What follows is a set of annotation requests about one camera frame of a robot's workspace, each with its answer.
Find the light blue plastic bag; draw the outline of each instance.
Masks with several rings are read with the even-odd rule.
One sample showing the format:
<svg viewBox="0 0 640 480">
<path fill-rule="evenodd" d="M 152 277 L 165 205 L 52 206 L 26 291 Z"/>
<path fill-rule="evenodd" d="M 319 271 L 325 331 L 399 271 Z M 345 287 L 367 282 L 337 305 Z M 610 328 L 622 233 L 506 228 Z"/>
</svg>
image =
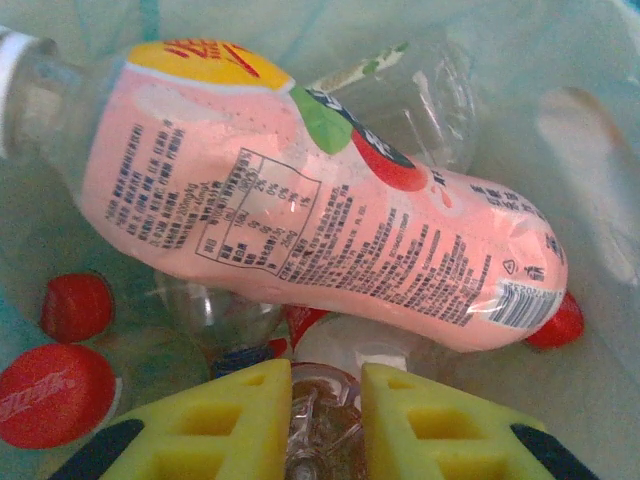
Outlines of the light blue plastic bag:
<svg viewBox="0 0 640 480">
<path fill-rule="evenodd" d="M 471 59 L 478 93 L 471 173 L 522 192 L 546 213 L 587 316 L 585 339 L 567 349 L 479 355 L 468 389 L 541 418 L 602 478 L 640 478 L 640 15 L 633 7 L 622 0 L 58 0 L 55 7 L 4 0 L 0 24 L 56 39 L 77 63 L 158 38 L 224 38 L 302 84 L 446 28 Z M 27 318 L 37 319 L 50 276 L 86 265 L 96 252 L 119 261 L 48 167 L 0 165 L 0 199 L 0 283 Z M 144 270 L 127 265 L 132 277 Z M 5 362 L 14 353 L 0 356 Z"/>
</svg>

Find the plastic bottle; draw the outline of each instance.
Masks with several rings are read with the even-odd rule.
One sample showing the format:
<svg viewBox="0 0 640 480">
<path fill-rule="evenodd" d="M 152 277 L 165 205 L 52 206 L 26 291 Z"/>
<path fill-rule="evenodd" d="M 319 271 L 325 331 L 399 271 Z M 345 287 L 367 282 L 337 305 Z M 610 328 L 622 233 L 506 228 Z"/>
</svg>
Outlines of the plastic bottle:
<svg viewBox="0 0 640 480">
<path fill-rule="evenodd" d="M 365 362 L 413 372 L 420 351 L 433 342 L 391 325 L 306 307 L 285 309 L 293 360 L 331 365 L 358 381 Z"/>
<path fill-rule="evenodd" d="M 15 478 L 48 478 L 114 415 L 208 380 L 202 355 L 168 329 L 152 328 L 96 350 L 48 344 L 0 374 L 0 437 Z"/>
<path fill-rule="evenodd" d="M 328 365 L 293 364 L 285 480 L 366 480 L 360 384 Z"/>
<path fill-rule="evenodd" d="M 256 303 L 156 272 L 175 327 L 204 352 L 214 378 L 275 357 L 269 340 L 282 321 L 280 305 Z"/>
<path fill-rule="evenodd" d="M 410 160 L 242 47 L 81 70 L 50 41 L 0 42 L 0 153 L 51 162 L 98 233 L 160 271 L 460 351 L 525 338 L 562 300 L 564 251 L 526 199 Z"/>
<path fill-rule="evenodd" d="M 331 94 L 376 135 L 432 167 L 465 173 L 475 150 L 475 101 L 461 49 L 431 30 L 324 76 Z"/>
</svg>

